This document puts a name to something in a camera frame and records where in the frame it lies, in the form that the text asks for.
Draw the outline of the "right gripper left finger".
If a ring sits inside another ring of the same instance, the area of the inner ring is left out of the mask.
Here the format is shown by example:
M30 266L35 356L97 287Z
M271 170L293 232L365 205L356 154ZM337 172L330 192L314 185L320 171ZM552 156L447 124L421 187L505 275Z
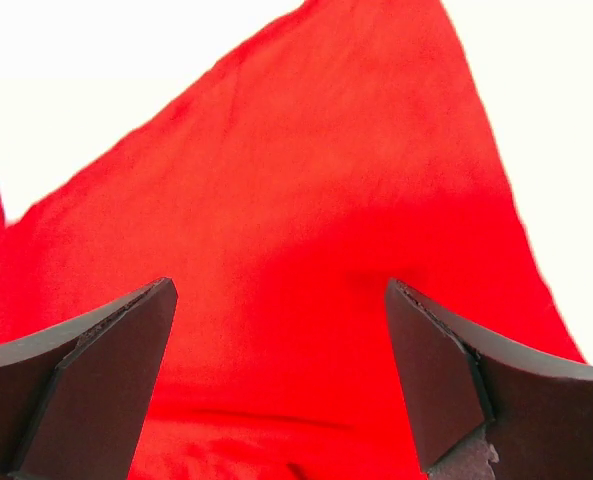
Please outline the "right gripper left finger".
M0 344L0 479L126 478L176 303L161 278Z

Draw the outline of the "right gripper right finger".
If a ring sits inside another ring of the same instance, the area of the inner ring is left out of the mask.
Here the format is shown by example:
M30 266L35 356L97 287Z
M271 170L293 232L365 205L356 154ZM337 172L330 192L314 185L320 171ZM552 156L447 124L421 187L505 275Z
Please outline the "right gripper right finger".
M431 479L593 479L593 366L544 353L391 281L387 323Z

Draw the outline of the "red t shirt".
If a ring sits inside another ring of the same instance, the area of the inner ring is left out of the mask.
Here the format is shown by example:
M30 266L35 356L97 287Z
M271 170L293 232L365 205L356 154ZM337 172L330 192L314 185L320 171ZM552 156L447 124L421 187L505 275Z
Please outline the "red t shirt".
M309 1L16 224L0 343L178 291L134 479L417 479L391 278L579 360L438 1Z

